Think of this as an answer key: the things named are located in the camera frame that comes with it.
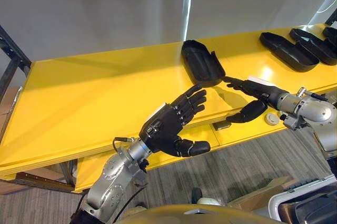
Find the white object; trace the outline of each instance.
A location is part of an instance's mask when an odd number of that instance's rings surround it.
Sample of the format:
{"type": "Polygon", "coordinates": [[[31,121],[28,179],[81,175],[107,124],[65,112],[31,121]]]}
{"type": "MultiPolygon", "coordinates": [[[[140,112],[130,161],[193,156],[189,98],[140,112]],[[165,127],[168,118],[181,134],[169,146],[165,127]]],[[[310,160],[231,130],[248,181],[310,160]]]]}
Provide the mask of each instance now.
{"type": "Polygon", "coordinates": [[[298,196],[304,195],[306,193],[321,189],[322,187],[328,186],[334,182],[337,182],[335,176],[329,175],[325,178],[297,187],[292,192],[286,191],[272,196],[268,203],[268,212],[270,218],[281,221],[279,215],[279,205],[281,203],[286,202],[290,199],[297,198],[298,196]]]}
{"type": "Polygon", "coordinates": [[[212,199],[212,198],[200,198],[197,204],[212,204],[215,206],[221,206],[219,201],[217,201],[216,199],[212,199]]]}
{"type": "Polygon", "coordinates": [[[261,84],[264,84],[264,85],[267,85],[267,86],[276,86],[275,84],[273,84],[271,82],[268,82],[266,80],[263,80],[261,78],[258,78],[258,77],[252,76],[252,75],[248,76],[248,80],[253,81],[255,83],[261,83],[261,84]]]}
{"type": "Polygon", "coordinates": [[[277,117],[274,113],[267,113],[264,120],[268,125],[277,125],[280,122],[279,117],[277,117]]]}

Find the silver robotic arm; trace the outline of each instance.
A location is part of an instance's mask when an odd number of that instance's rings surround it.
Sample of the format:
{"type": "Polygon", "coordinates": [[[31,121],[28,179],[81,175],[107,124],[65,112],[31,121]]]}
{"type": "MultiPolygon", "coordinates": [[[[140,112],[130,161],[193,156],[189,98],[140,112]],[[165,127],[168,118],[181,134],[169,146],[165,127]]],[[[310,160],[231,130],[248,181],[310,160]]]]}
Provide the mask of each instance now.
{"type": "Polygon", "coordinates": [[[128,149],[119,148],[106,162],[100,178],[90,188],[87,199],[72,216],[72,224],[106,223],[117,208],[127,185],[136,179],[144,181],[146,158],[158,151],[176,157],[190,157],[208,152],[207,141],[193,142],[177,134],[195,114],[205,109],[206,91],[195,85],[171,104],[164,104],[143,125],[138,139],[128,149]]]}
{"type": "Polygon", "coordinates": [[[226,118],[228,122],[248,122],[261,115],[267,106],[275,108],[283,113],[280,119],[287,128],[297,130],[310,126],[313,129],[318,146],[332,172],[336,173],[337,109],[326,98],[309,92],[303,87],[295,95],[276,86],[250,80],[243,81],[226,76],[224,81],[228,83],[228,87],[257,98],[239,113],[228,116],[226,118]]]}
{"type": "Polygon", "coordinates": [[[277,109],[283,124],[296,130],[310,126],[325,158],[336,156],[337,109],[327,99],[300,88],[296,95],[284,93],[280,96],[277,109]]]}
{"type": "Polygon", "coordinates": [[[106,162],[100,178],[90,188],[82,209],[106,223],[132,179],[145,180],[146,173],[140,168],[140,163],[150,154],[151,150],[140,139],[135,140],[128,149],[119,148],[118,153],[106,162]]]}

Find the black plastic tray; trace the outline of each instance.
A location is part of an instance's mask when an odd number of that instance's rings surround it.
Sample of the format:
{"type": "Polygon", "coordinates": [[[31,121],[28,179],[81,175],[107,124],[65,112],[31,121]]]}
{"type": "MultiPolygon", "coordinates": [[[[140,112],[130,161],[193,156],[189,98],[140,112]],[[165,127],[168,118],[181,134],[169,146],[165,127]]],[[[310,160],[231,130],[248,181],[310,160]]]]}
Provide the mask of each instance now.
{"type": "Polygon", "coordinates": [[[301,42],[294,45],[286,38],[273,33],[261,33],[260,41],[276,57],[296,71],[309,71],[320,62],[301,42]]]}
{"type": "Polygon", "coordinates": [[[222,82],[226,74],[214,51],[209,53],[204,44],[191,40],[184,42],[181,53],[194,84],[212,87],[222,82]]]}
{"type": "Polygon", "coordinates": [[[323,35],[330,39],[330,42],[337,46],[337,29],[326,27],[323,30],[323,35]]]}
{"type": "Polygon", "coordinates": [[[301,44],[321,62],[328,65],[337,64],[337,54],[333,49],[330,49],[331,45],[327,44],[326,41],[319,39],[309,32],[295,28],[291,29],[290,36],[295,41],[300,41],[301,44]]]}

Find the yellow table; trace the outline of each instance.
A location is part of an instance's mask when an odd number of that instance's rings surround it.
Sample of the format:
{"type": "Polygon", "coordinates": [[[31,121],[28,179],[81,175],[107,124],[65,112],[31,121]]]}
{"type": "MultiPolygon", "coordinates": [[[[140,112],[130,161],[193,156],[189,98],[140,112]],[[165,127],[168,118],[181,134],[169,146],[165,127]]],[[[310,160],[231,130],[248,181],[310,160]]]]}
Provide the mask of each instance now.
{"type": "MultiPolygon", "coordinates": [[[[308,27],[320,37],[323,28],[308,27]]],[[[283,35],[289,31],[271,30],[283,35]]],[[[247,79],[254,75],[291,92],[301,86],[320,92],[337,87],[336,66],[320,63],[308,72],[294,72],[262,46],[260,33],[199,41],[216,51],[228,76],[247,79]]],[[[112,149],[115,136],[137,135],[157,107],[192,85],[180,61],[181,45],[35,62],[0,144],[0,176],[8,178],[13,173],[98,154],[112,149]]],[[[252,99],[224,83],[207,88],[206,110],[188,126],[224,119],[252,99]]],[[[219,147],[237,142],[220,136],[218,141],[219,147]]]]}

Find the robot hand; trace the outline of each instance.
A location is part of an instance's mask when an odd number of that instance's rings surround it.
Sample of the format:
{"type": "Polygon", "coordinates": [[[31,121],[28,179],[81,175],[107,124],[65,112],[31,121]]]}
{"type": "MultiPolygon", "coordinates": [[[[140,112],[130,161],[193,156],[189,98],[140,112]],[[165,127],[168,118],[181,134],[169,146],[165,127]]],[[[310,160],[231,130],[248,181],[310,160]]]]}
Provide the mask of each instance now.
{"type": "Polygon", "coordinates": [[[250,80],[242,81],[228,76],[225,76],[223,80],[229,83],[227,85],[228,87],[240,90],[247,95],[257,98],[257,100],[246,105],[239,113],[226,118],[227,121],[232,123],[245,123],[254,120],[267,110],[268,105],[277,109],[277,102],[280,96],[284,93],[288,93],[276,86],[268,86],[250,80]]]}
{"type": "Polygon", "coordinates": [[[194,115],[205,109],[206,91],[195,85],[171,104],[165,104],[142,127],[139,136],[152,152],[163,151],[175,157],[190,157],[210,150],[207,141],[181,139],[177,134],[194,115]]]}

